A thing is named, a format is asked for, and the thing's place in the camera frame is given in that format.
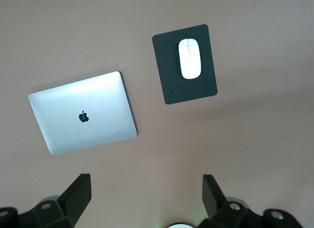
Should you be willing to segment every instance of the metal screw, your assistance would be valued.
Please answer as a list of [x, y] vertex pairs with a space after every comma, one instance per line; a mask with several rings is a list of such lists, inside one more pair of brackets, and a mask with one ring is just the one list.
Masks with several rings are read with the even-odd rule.
[[278, 211], [272, 211], [270, 214], [278, 220], [282, 220], [284, 218], [284, 216]]
[[45, 203], [44, 205], [41, 206], [41, 209], [46, 209], [46, 208], [50, 208], [50, 203]]
[[8, 215], [8, 213], [8, 211], [0, 212], [0, 217], [5, 217], [6, 215]]
[[236, 210], [236, 211], [239, 211], [241, 209], [239, 204], [237, 204], [237, 203], [231, 203], [229, 206], [230, 206], [230, 208], [232, 208], [233, 210]]

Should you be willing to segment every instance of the white circular part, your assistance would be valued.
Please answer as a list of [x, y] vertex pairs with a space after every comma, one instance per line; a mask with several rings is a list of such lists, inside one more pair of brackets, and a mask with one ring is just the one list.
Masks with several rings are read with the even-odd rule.
[[174, 224], [169, 226], [168, 228], [193, 228], [193, 227], [186, 224]]
[[50, 203], [45, 203], [44, 205], [41, 206], [41, 209], [47, 209], [50, 208]]
[[282, 220], [284, 218], [284, 216], [278, 211], [272, 211], [271, 215], [278, 220]]
[[239, 211], [241, 209], [239, 204], [237, 204], [237, 203], [231, 203], [230, 208], [232, 208], [233, 210], [236, 210], [236, 211]]
[[5, 216], [8, 215], [8, 214], [9, 214], [8, 211], [0, 212], [0, 217], [5, 217]]

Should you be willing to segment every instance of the white mouse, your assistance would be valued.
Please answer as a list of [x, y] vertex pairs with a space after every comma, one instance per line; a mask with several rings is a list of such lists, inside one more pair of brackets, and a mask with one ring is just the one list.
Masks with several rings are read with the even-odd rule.
[[185, 79], [193, 79], [201, 74], [200, 49], [195, 39], [186, 38], [179, 42], [179, 57]]

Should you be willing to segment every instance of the laptop lid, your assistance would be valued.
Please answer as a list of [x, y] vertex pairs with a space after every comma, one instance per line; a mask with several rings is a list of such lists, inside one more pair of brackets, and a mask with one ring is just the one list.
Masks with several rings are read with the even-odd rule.
[[29, 94], [52, 155], [137, 135], [118, 71]]

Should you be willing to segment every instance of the mouse pad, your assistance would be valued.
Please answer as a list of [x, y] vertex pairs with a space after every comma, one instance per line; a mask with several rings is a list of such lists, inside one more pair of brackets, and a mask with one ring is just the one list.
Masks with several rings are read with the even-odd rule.
[[[182, 76], [179, 42], [195, 39], [201, 56], [201, 74], [194, 79]], [[166, 104], [190, 101], [217, 94], [217, 84], [207, 25], [184, 28], [153, 37], [155, 56]]]

